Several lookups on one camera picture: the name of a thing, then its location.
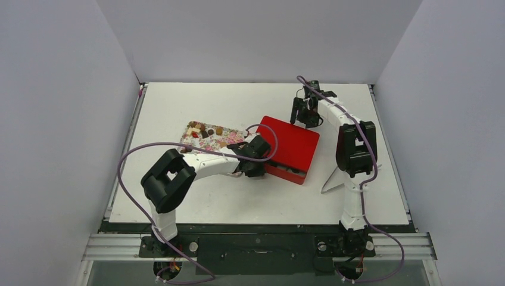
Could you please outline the red box lid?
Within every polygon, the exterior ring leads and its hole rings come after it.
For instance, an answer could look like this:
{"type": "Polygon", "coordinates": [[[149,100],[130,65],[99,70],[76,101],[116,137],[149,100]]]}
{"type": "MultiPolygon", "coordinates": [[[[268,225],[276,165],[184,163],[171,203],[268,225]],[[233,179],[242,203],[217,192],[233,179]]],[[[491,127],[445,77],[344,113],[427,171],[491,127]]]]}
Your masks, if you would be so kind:
{"type": "Polygon", "coordinates": [[[277,147],[272,161],[297,171],[308,172],[320,135],[288,122],[264,116],[257,132],[271,145],[277,147]]]}

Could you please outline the red chocolate box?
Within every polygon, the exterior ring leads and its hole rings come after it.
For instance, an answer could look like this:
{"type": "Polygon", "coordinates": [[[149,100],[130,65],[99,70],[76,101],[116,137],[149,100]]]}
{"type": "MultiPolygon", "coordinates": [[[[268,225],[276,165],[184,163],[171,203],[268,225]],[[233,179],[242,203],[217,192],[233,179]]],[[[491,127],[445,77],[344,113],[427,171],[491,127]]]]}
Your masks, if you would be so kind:
{"type": "Polygon", "coordinates": [[[307,177],[307,173],[302,170],[293,169],[279,164],[266,164],[265,169],[267,173],[273,176],[299,185],[302,185],[307,177]]]}

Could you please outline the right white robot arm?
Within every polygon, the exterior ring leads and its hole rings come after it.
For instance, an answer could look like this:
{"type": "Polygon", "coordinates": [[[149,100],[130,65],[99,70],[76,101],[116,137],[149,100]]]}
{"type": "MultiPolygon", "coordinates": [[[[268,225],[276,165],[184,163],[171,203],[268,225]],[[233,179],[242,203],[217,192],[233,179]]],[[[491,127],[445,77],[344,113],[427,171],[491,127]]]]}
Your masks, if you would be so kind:
{"type": "Polygon", "coordinates": [[[297,79],[303,85],[304,96],[294,98],[290,123],[315,128],[326,122],[336,129],[336,172],[343,175],[344,187],[344,209],[339,220],[342,234],[337,236],[336,246],[345,256],[359,256],[367,246],[364,189],[377,177],[376,126],[353,116],[336,94],[323,91],[318,81],[302,76],[297,79]]]}

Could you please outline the metal serving tongs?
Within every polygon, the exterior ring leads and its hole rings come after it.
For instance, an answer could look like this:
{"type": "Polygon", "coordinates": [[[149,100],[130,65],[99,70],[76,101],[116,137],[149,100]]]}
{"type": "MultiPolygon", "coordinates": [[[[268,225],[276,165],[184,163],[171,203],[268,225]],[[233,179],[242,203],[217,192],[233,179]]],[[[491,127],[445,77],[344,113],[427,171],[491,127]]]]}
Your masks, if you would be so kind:
{"type": "Polygon", "coordinates": [[[336,167],[321,187],[320,193],[327,194],[342,188],[345,184],[346,175],[339,167],[336,167]]]}

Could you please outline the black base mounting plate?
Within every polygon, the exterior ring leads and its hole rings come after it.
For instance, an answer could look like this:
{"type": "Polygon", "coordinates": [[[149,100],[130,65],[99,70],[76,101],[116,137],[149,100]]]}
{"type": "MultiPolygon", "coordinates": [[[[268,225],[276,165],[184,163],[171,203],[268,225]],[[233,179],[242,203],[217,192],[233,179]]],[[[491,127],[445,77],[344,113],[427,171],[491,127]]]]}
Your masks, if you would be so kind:
{"type": "Polygon", "coordinates": [[[317,275],[361,273],[363,261],[379,258],[384,229],[345,230],[340,225],[179,225],[178,235],[158,241],[147,223],[103,222],[102,234],[137,234],[134,256],[152,259],[153,271],[173,279],[197,261],[211,275],[317,275]]]}

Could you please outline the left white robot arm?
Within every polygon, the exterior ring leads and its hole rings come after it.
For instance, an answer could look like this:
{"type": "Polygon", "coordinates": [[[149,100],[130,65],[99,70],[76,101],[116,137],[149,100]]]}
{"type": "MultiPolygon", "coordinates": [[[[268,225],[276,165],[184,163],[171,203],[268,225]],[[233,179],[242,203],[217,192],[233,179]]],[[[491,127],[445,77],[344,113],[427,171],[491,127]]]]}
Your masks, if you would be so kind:
{"type": "Polygon", "coordinates": [[[154,221],[154,248],[162,256],[176,252],[176,209],[194,181],[234,173],[250,178],[263,176],[264,162],[272,151],[261,135],[251,135],[245,141],[208,153],[182,154],[176,149],[167,150],[141,179],[154,221]]]}

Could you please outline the floral rectangular tray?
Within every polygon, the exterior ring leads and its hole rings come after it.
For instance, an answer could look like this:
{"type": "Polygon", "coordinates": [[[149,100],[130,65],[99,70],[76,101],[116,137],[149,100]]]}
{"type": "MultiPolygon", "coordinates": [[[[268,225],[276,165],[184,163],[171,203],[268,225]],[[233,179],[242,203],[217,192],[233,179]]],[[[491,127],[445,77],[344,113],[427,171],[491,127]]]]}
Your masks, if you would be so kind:
{"type": "Polygon", "coordinates": [[[217,151],[230,144],[244,141],[247,135],[248,132],[245,130],[211,125],[209,123],[198,121],[190,121],[186,125],[186,129],[183,132],[180,143],[205,150],[217,151]],[[217,128],[223,129],[222,135],[216,134],[217,128]],[[198,138],[194,138],[192,136],[192,132],[196,132],[198,134],[198,138]]]}

